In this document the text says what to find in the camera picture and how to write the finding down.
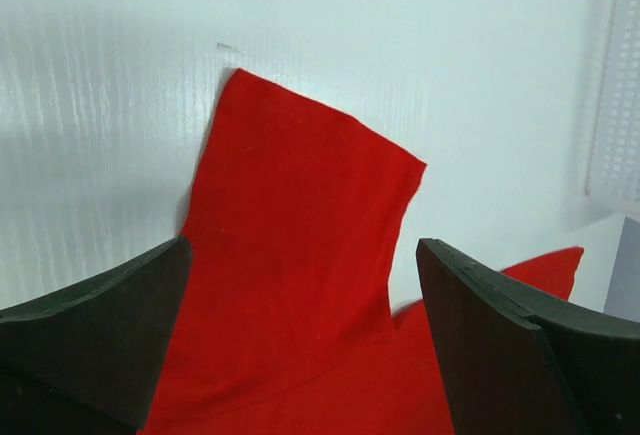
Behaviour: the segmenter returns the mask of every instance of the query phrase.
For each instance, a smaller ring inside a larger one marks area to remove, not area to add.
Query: white wall
[[[624,222],[604,312],[640,322],[640,222]]]
[[[0,0],[0,306],[174,234],[219,82],[243,66],[429,163],[394,304],[419,296],[414,249],[431,236],[495,267],[585,246],[573,300],[602,309],[622,217],[582,191],[610,8]]]

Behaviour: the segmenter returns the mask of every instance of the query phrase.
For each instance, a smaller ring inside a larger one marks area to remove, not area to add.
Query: folded cloth
[[[581,248],[504,273],[568,298]],[[167,435],[454,435],[422,301],[394,317],[391,338],[361,346],[342,364],[261,403],[199,420],[164,421]]]
[[[388,277],[424,169],[356,119],[237,70],[196,173],[192,272],[145,433],[209,433],[188,427],[393,336]]]

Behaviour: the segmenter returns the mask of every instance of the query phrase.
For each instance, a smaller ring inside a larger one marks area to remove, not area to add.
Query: red cloth
[[[392,336],[388,276],[424,169],[356,119],[237,70],[196,174],[191,278],[145,433],[207,433],[166,427]]]
[[[392,321],[387,299],[423,170],[353,118],[236,72],[198,168],[191,280],[144,433],[453,434],[424,306]],[[506,272],[568,297],[581,254]]]
[[[502,271],[505,275],[563,300],[569,300],[584,248],[547,253]]]
[[[566,299],[582,253],[561,250],[504,273]],[[316,379],[211,419],[165,423],[157,433],[454,435],[422,301],[397,314],[394,325],[391,339],[360,347]]]

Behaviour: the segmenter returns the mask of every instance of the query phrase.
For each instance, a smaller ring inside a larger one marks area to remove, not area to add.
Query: white plastic crate
[[[640,0],[616,0],[587,191],[640,220]]]

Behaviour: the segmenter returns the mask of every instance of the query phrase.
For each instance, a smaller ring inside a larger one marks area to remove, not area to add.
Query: white surface
[[[590,195],[640,219],[640,0],[616,0],[589,170]]]
[[[627,218],[613,268],[604,312],[640,322],[640,223]]]
[[[173,235],[242,66],[429,163],[394,305],[439,237],[496,268],[582,245],[572,298],[602,309],[623,219],[583,192],[611,1],[0,0],[0,306]]]

